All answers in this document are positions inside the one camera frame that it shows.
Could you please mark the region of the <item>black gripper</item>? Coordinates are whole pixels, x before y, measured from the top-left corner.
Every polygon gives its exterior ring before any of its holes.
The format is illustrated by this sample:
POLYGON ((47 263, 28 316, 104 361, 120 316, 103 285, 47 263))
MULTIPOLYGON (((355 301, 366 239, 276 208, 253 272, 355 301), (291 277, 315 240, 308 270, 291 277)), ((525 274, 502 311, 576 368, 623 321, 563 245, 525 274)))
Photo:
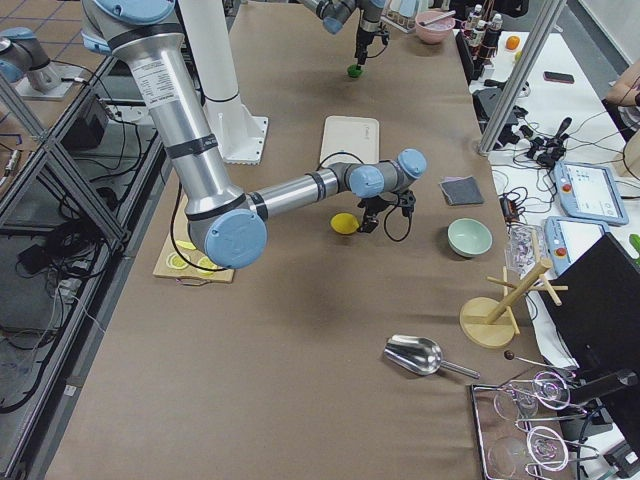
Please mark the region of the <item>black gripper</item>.
POLYGON ((357 28, 356 32, 356 50, 355 50, 355 67, 362 68, 365 64, 365 55, 368 54, 368 47, 373 41, 373 33, 363 29, 357 28))
POLYGON ((372 233, 378 227, 378 215, 390 206, 396 205, 399 196, 386 192, 374 197, 362 198, 357 207, 364 210, 362 221, 357 229, 358 233, 372 233))

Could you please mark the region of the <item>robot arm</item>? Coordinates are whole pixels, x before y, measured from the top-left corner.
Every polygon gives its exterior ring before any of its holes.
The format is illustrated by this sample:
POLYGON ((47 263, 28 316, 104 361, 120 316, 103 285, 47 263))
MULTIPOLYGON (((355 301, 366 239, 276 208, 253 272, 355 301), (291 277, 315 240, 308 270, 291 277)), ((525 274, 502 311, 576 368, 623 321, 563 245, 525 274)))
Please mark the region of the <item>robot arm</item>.
POLYGON ((356 32, 356 47, 354 57, 356 63, 348 67, 348 75, 358 78, 363 73, 363 66, 369 58, 368 47, 376 37, 380 37, 383 49, 389 43, 389 32, 382 24, 384 1, 378 0, 340 0, 316 1, 302 0, 301 4, 312 11, 323 23, 326 31, 331 34, 339 33, 351 15, 360 12, 359 24, 356 32))
POLYGON ((214 264, 243 268, 262 254, 266 221, 349 191, 367 216, 388 195, 405 198, 426 171, 415 149, 376 164, 337 162, 299 178, 247 192, 223 157, 259 143, 265 123, 242 104, 224 9, 218 1, 85 1, 89 50, 130 69, 185 190, 187 230, 214 264))

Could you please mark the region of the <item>third robot arm on floor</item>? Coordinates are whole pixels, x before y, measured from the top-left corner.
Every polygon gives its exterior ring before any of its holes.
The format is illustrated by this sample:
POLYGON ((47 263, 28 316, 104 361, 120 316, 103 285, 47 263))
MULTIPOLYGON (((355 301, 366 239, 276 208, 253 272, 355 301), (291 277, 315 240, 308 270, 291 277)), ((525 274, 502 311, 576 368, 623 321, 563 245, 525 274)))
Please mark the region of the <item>third robot arm on floor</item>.
POLYGON ((26 27, 1 32, 1 74, 24 99, 61 101, 70 89, 35 33, 26 27))

